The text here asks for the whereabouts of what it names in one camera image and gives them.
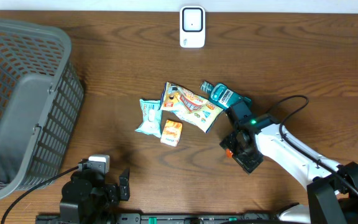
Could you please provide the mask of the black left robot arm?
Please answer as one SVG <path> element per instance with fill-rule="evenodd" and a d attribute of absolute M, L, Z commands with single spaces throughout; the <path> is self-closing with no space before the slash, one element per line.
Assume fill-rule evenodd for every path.
<path fill-rule="evenodd" d="M 97 169 L 76 171 L 62 188 L 58 223 L 116 223 L 110 211 L 128 201 L 130 170 L 119 176 L 118 184 L 107 184 L 105 173 Z"/>

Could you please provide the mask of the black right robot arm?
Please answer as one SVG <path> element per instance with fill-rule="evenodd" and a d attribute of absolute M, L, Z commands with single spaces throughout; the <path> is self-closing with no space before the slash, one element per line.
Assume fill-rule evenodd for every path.
<path fill-rule="evenodd" d="M 342 165 L 301 142 L 271 114 L 254 115 L 245 101 L 226 110 L 234 130 L 220 145 L 250 174 L 270 158 L 306 189 L 308 204 L 290 205 L 270 223 L 358 223 L 358 164 Z"/>

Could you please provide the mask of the cream chips snack bag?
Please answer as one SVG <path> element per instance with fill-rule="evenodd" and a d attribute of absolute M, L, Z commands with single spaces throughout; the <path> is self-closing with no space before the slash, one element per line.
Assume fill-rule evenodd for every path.
<path fill-rule="evenodd" d="M 175 114 L 180 120 L 207 133 L 223 109 L 208 99 L 170 82 L 165 83 L 160 109 Z"/>

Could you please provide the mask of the grey plastic mesh basket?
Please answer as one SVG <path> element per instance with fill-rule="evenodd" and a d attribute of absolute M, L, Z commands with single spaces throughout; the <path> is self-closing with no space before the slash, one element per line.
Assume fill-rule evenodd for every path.
<path fill-rule="evenodd" d="M 0 199 L 58 174 L 84 100 L 59 28 L 0 18 Z"/>

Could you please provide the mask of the orange small snack box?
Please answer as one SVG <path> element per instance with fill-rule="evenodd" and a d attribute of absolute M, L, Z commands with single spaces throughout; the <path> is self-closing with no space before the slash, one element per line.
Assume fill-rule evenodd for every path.
<path fill-rule="evenodd" d="M 176 147 L 180 141 L 183 125 L 176 121 L 166 120 L 162 131 L 160 142 L 169 146 Z"/>

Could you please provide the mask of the light blue wipes pack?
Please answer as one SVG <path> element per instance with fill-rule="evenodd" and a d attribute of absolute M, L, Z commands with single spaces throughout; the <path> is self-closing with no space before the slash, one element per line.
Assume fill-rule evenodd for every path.
<path fill-rule="evenodd" d="M 160 100 L 140 99 L 139 102 L 143 121 L 135 132 L 154 135 L 157 138 L 161 138 L 162 110 L 160 109 Z"/>

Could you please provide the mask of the white barcode scanner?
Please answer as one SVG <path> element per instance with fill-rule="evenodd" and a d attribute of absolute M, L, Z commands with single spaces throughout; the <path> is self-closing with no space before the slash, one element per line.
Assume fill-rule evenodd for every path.
<path fill-rule="evenodd" d="M 198 49 L 206 40 L 206 12 L 201 6 L 183 6 L 180 9 L 180 46 Z"/>

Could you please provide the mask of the red Top snack wrapper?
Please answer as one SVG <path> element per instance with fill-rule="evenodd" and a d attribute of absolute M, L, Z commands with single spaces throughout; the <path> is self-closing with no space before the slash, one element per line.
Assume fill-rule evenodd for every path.
<path fill-rule="evenodd" d="M 231 158 L 233 156 L 233 153 L 229 149 L 226 149 L 226 156 Z"/>

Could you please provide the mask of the blue mouthwash bottle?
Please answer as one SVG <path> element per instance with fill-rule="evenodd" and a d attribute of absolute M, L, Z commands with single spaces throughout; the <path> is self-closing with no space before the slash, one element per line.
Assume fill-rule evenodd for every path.
<path fill-rule="evenodd" d="M 224 110 L 228 109 L 238 101 L 244 101 L 249 108 L 252 106 L 252 100 L 250 98 L 232 91 L 222 83 L 212 85 L 211 83 L 204 81 L 200 85 L 200 89 L 209 95 L 210 102 Z"/>

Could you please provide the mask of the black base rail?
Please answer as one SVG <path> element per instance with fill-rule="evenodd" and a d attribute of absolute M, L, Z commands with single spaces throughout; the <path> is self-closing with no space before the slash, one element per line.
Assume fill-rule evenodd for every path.
<path fill-rule="evenodd" d="M 107 213 L 91 223 L 110 224 L 218 224 L 226 222 L 239 222 L 251 220 L 254 223 L 260 221 L 278 221 L 276 215 L 260 212 L 247 212 L 243 214 L 217 215 L 217 214 L 139 214 L 139 213 Z"/>

